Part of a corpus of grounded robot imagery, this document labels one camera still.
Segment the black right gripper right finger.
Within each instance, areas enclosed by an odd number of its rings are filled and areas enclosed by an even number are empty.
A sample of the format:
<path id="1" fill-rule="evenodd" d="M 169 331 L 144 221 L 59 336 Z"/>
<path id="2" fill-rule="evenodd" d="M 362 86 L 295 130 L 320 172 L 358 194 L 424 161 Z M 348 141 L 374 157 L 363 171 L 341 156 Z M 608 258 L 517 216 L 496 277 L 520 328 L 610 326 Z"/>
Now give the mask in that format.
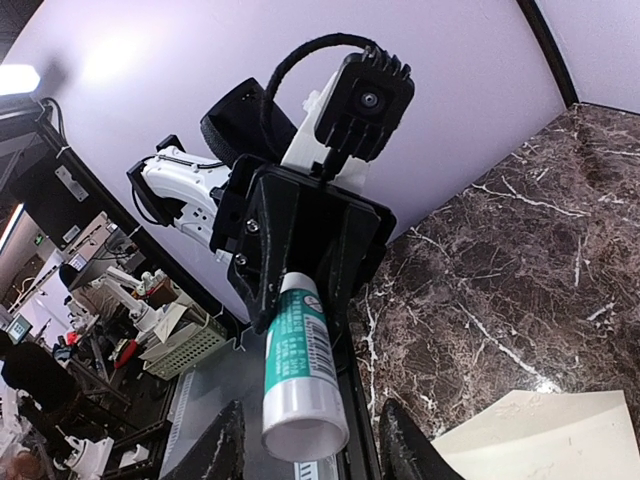
<path id="1" fill-rule="evenodd" d="M 393 398 L 381 411 L 379 441 L 383 479 L 463 480 Z"/>

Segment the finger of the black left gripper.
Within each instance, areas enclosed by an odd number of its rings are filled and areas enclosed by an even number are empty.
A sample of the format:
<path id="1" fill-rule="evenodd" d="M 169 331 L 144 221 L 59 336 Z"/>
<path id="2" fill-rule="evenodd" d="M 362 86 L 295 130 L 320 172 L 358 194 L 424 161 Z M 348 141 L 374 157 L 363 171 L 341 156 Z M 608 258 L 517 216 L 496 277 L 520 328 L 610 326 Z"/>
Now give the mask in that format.
<path id="1" fill-rule="evenodd" d="M 251 187 L 228 279 L 257 334 L 274 320 L 297 216 L 297 183 L 266 173 Z"/>
<path id="2" fill-rule="evenodd" d="M 380 218 L 368 203 L 349 203 L 337 215 L 316 274 L 333 342 L 337 342 L 343 333 L 347 306 L 360 267 L 374 244 L 379 226 Z"/>

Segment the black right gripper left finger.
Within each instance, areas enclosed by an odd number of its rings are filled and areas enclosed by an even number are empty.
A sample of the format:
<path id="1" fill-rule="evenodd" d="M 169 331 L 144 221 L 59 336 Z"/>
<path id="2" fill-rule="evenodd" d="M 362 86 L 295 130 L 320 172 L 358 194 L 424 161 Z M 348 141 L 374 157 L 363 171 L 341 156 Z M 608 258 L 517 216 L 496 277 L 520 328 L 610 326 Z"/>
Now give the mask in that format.
<path id="1" fill-rule="evenodd" d="M 172 469 L 177 480 L 244 478 L 245 420 L 242 403 L 230 401 L 186 456 Z"/>

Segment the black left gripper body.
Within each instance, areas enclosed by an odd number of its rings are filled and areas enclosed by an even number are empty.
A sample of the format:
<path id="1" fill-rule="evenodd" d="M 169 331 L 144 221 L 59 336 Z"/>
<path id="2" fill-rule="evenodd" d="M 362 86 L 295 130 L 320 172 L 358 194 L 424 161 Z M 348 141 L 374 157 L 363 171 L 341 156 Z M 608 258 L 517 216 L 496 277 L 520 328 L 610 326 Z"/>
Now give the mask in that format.
<path id="1" fill-rule="evenodd" d="M 364 202 L 374 207 L 380 218 L 380 226 L 374 244 L 360 267 L 353 298 L 373 277 L 385 255 L 386 243 L 396 226 L 394 214 L 388 207 L 344 188 L 322 184 L 312 176 L 296 173 L 290 168 L 277 166 L 262 158 L 253 155 L 241 156 L 235 162 L 228 179 L 221 186 L 211 189 L 210 197 L 218 209 L 210 240 L 211 250 L 230 253 L 234 260 L 249 192 L 253 182 L 269 172 L 284 176 L 297 183 L 300 188 L 285 274 L 303 273 L 316 282 L 318 290 L 320 281 L 316 279 L 316 274 L 319 272 L 321 257 L 326 252 L 329 236 L 335 228 L 337 215 L 349 203 Z"/>

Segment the green white glue stick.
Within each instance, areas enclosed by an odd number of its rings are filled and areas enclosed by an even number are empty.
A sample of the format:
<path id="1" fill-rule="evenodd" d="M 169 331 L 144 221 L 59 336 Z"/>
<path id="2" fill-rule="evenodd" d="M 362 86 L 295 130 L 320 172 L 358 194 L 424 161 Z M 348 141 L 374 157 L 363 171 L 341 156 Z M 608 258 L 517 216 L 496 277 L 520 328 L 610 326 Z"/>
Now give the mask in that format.
<path id="1" fill-rule="evenodd" d="M 316 284 L 288 273 L 266 333 L 262 444 L 279 460 L 304 463 L 337 454 L 349 436 Z"/>

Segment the cream paper envelope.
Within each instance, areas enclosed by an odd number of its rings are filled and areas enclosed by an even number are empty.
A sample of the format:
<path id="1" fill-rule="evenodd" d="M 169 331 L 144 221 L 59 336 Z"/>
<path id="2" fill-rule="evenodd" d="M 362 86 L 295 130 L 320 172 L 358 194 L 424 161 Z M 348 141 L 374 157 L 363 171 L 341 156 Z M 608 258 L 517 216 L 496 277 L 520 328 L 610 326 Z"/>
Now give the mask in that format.
<path id="1" fill-rule="evenodd" d="M 639 477 L 639 448 L 621 390 L 513 390 L 433 445 L 466 479 Z"/>

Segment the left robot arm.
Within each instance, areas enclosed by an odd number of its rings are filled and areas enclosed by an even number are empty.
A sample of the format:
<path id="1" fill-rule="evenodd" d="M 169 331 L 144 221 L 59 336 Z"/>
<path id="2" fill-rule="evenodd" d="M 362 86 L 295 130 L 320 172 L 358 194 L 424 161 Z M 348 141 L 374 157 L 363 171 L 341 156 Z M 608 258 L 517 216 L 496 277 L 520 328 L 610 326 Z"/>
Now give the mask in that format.
<path id="1" fill-rule="evenodd" d="M 240 156 L 233 167 L 183 152 L 170 136 L 127 175 L 153 219 L 208 247 L 228 265 L 227 278 L 254 329 L 277 315 L 288 273 L 317 286 L 325 313 L 342 324 L 351 298 L 376 273 L 395 228 L 391 210 L 361 197 L 367 169 L 350 159 L 332 182 L 314 173 L 328 150 L 312 128 L 337 78 L 304 103 L 306 117 L 282 162 Z"/>

